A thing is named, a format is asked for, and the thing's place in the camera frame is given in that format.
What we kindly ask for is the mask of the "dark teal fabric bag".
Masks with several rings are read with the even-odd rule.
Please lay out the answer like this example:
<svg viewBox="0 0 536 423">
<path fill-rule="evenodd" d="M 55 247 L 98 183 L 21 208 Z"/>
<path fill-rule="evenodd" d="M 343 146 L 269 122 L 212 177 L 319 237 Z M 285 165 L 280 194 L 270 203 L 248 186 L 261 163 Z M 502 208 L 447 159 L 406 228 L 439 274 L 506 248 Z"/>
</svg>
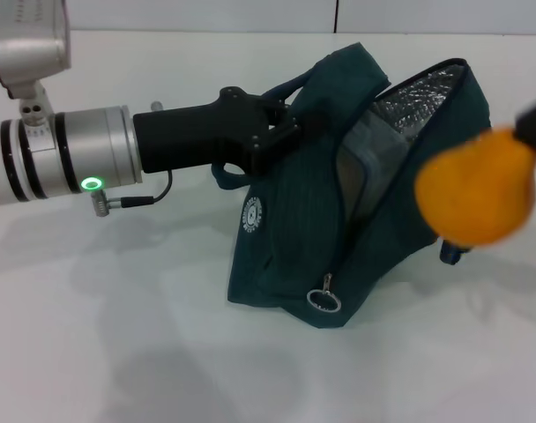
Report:
<svg viewBox="0 0 536 423">
<path fill-rule="evenodd" d="M 490 125 L 489 107 L 468 62 L 452 58 L 391 85 L 371 54 L 355 43 L 272 88 L 298 115 L 322 109 L 329 127 L 260 177 L 212 174 L 222 189 L 247 187 L 227 297 L 281 308 L 317 328 L 338 328 L 376 282 L 411 254 L 434 244 L 413 192 L 421 166 Z M 337 155 L 344 136 L 367 112 L 409 142 L 406 158 L 376 208 L 346 224 Z"/>
</svg>

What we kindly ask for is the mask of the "orange pear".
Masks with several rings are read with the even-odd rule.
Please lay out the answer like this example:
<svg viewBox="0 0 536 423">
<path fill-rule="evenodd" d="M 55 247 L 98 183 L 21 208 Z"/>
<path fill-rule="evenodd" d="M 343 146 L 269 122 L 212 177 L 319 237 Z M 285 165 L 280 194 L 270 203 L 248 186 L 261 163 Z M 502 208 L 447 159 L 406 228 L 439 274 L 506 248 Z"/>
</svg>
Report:
<svg viewBox="0 0 536 423">
<path fill-rule="evenodd" d="M 536 148 L 511 128 L 488 130 L 428 160 L 414 193 L 426 223 L 461 248 L 497 243 L 522 228 L 536 202 Z"/>
</svg>

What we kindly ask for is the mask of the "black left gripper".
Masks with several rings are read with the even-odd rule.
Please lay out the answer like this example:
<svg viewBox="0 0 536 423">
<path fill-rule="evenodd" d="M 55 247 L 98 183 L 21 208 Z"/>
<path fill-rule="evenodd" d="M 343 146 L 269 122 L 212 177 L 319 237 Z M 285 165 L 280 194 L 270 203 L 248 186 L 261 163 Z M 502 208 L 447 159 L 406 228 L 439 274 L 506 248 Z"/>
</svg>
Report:
<svg viewBox="0 0 536 423">
<path fill-rule="evenodd" d="M 279 125 L 287 109 L 283 100 L 260 99 L 230 86 L 209 104 L 136 114 L 132 121 L 142 169 L 153 174 L 222 162 L 245 168 L 252 144 L 252 172 L 265 173 L 302 136 L 297 123 Z"/>
</svg>

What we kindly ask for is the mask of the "clear blue-rimmed food container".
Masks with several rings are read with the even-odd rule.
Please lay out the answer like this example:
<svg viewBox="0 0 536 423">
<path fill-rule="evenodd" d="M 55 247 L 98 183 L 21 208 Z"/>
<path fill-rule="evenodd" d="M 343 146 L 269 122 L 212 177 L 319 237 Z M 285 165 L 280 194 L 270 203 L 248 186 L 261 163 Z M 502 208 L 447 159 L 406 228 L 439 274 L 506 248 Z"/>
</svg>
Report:
<svg viewBox="0 0 536 423">
<path fill-rule="evenodd" d="M 372 111 L 344 136 L 336 163 L 348 226 L 359 225 L 373 212 L 408 150 L 407 139 Z"/>
</svg>

